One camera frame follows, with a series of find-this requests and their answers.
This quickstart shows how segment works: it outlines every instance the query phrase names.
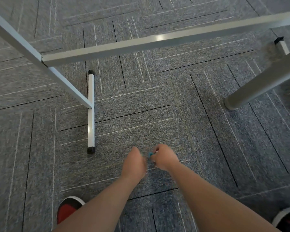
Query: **black plastic end cap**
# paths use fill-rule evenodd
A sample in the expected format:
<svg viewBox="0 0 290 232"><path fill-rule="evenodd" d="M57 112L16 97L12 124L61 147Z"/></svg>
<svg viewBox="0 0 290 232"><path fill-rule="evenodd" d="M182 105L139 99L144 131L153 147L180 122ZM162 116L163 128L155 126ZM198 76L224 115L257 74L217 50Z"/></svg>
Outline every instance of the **black plastic end cap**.
<svg viewBox="0 0 290 232"><path fill-rule="evenodd" d="M88 71L88 75L93 74L93 76L95 76L95 72L93 70L89 70Z"/></svg>
<svg viewBox="0 0 290 232"><path fill-rule="evenodd" d="M282 41L282 40L284 40L284 37L283 37L283 36L278 37L278 38L274 41L274 44L276 45L276 44L278 44L278 42L280 42L280 41Z"/></svg>
<svg viewBox="0 0 290 232"><path fill-rule="evenodd" d="M95 147L88 147L87 148L87 154L94 154L96 152L96 148Z"/></svg>

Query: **red and black shoe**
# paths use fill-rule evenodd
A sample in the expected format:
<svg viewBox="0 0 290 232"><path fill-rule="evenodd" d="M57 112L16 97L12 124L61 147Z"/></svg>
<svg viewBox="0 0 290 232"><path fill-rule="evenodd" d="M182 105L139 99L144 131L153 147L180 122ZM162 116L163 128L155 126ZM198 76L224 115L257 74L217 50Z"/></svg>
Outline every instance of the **red and black shoe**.
<svg viewBox="0 0 290 232"><path fill-rule="evenodd" d="M274 218L272 225L282 232L290 232L290 208L280 211Z"/></svg>
<svg viewBox="0 0 290 232"><path fill-rule="evenodd" d="M68 198L65 198L58 207L57 225L63 222L84 204L85 202L76 196L69 196Z"/></svg>

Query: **bare skin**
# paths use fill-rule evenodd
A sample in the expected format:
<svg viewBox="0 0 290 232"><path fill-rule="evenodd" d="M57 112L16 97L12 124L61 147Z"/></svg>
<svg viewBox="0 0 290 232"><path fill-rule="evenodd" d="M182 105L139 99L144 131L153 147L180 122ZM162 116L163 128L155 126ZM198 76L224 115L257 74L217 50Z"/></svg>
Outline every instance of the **bare skin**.
<svg viewBox="0 0 290 232"><path fill-rule="evenodd" d="M168 171L175 180L201 232L279 232L254 211L181 164L167 145L157 145L154 153L151 160L158 168ZM119 179L69 216L54 231L113 232L130 193L146 174L146 163L138 148L133 147L124 161Z"/></svg>

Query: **fist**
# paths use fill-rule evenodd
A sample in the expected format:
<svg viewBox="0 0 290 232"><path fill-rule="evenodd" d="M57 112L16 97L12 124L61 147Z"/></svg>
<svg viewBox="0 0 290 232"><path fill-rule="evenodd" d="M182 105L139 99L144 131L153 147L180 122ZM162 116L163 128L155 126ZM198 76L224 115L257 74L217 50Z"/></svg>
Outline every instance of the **fist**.
<svg viewBox="0 0 290 232"><path fill-rule="evenodd" d="M171 167L179 163L174 151L166 144L158 144L153 153L155 154L150 157L151 161L162 170L170 172Z"/></svg>
<svg viewBox="0 0 290 232"><path fill-rule="evenodd" d="M132 147L122 167L121 176L131 179L136 184L145 176L147 160L142 157L137 147Z"/></svg>

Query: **person's left arm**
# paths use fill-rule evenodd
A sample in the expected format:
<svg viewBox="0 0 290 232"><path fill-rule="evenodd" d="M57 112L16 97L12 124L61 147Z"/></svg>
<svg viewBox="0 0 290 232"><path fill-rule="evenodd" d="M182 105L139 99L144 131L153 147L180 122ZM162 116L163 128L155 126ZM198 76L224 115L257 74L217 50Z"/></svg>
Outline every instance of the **person's left arm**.
<svg viewBox="0 0 290 232"><path fill-rule="evenodd" d="M54 232L113 232L130 193L146 170L147 160L138 148L133 147L124 161L119 179L60 223Z"/></svg>

